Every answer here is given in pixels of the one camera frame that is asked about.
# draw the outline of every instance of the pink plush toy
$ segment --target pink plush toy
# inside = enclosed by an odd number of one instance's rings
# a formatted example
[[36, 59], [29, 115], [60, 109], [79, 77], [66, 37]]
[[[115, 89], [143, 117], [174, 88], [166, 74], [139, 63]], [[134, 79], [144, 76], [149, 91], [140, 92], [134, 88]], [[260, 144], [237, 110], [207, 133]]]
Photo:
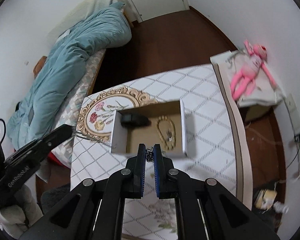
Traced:
[[244, 45], [246, 46], [247, 52], [250, 55], [250, 61], [245, 63], [240, 71], [232, 78], [230, 88], [232, 98], [235, 101], [238, 100], [240, 96], [247, 90], [248, 85], [250, 86], [246, 92], [247, 95], [249, 95], [255, 89], [255, 77], [258, 75], [260, 68], [262, 68], [267, 75], [272, 87], [275, 88], [277, 86], [274, 78], [264, 64], [264, 61], [267, 59], [266, 48], [259, 44], [252, 46], [247, 40], [244, 42]]

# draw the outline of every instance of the brown bag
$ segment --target brown bag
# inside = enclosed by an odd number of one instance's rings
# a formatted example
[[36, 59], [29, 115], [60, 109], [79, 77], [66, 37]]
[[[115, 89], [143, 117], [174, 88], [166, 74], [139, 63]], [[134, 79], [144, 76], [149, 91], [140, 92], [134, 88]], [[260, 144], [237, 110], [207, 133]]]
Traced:
[[37, 77], [37, 75], [39, 74], [40, 70], [43, 68], [43, 65], [46, 62], [46, 59], [47, 59], [46, 56], [42, 56], [41, 59], [38, 61], [37, 65], [35, 65], [35, 67], [33, 68], [34, 78]]

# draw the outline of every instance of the screw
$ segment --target screw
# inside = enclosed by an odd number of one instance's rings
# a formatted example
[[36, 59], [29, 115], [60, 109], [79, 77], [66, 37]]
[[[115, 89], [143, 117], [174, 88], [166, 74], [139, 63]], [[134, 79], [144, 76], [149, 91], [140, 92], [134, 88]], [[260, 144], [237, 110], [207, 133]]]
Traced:
[[215, 179], [207, 179], [207, 184], [210, 186], [215, 186], [217, 184], [217, 181]]
[[129, 169], [123, 169], [121, 170], [121, 174], [122, 175], [129, 175], [131, 173], [131, 171]]
[[87, 187], [87, 186], [91, 186], [92, 183], [93, 183], [92, 179], [85, 179], [85, 180], [83, 181], [83, 185], [86, 186], [86, 187]]
[[169, 170], [170, 175], [177, 175], [178, 173], [179, 173], [179, 171], [177, 169], [170, 169]]

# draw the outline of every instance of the teal blanket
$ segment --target teal blanket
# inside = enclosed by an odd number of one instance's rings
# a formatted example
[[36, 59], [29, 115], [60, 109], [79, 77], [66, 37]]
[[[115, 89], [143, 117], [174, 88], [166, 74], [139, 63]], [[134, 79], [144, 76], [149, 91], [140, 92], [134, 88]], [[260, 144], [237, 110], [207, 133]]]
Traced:
[[129, 24], [117, 2], [71, 28], [58, 41], [34, 80], [30, 91], [7, 123], [7, 135], [16, 150], [50, 132], [68, 92], [85, 74], [85, 61], [98, 50], [120, 47], [131, 39]]

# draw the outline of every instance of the wall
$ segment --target wall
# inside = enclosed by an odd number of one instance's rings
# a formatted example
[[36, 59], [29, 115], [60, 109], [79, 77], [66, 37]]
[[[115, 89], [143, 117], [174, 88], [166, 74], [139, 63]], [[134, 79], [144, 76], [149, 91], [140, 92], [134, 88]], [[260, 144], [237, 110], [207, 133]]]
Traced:
[[[50, 51], [47, 33], [81, 1], [5, 0], [0, 7], [0, 117], [6, 122], [33, 82], [33, 67]], [[7, 138], [2, 147], [6, 156], [13, 152]]]
[[[243, 41], [260, 43], [268, 49], [268, 63], [281, 80], [286, 93], [292, 92], [300, 113], [300, 10], [293, 0], [189, 0], [189, 4], [208, 17], [237, 46]], [[284, 105], [276, 117], [285, 141], [287, 162], [296, 154], [293, 132]], [[295, 162], [288, 178], [298, 170]], [[287, 183], [289, 213], [282, 218], [281, 239], [289, 239], [300, 225], [300, 180]]]

